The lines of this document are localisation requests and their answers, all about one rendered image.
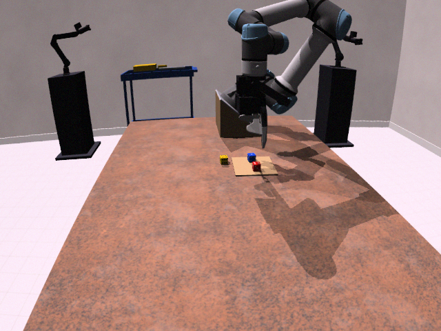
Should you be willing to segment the beige flat mat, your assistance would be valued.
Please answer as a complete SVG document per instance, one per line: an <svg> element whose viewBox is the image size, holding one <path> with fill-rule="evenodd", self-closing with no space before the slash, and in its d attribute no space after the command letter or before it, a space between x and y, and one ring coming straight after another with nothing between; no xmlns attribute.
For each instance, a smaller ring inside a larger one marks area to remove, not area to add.
<svg viewBox="0 0 441 331"><path fill-rule="evenodd" d="M254 172L252 170L252 162L249 162L247 160L247 157L232 157L232 163L236 177L278 175L269 157L256 157L256 161L259 161L261 163L261 170Z"/></svg>

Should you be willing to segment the blue die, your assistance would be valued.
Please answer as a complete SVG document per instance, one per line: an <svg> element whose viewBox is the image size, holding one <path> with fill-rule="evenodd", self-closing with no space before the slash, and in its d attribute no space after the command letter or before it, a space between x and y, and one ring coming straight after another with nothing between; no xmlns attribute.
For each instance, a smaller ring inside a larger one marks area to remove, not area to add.
<svg viewBox="0 0 441 331"><path fill-rule="evenodd" d="M249 162L255 162L256 161L256 155L254 153L248 153L247 154L247 160Z"/></svg>

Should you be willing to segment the red die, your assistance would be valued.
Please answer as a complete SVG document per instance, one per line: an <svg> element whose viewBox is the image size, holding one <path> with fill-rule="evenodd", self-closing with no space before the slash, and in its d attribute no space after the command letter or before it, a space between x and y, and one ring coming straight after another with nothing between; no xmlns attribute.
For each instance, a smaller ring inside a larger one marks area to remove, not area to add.
<svg viewBox="0 0 441 331"><path fill-rule="evenodd" d="M260 169L261 169L261 164L259 161L252 162L252 170L254 172L260 171Z"/></svg>

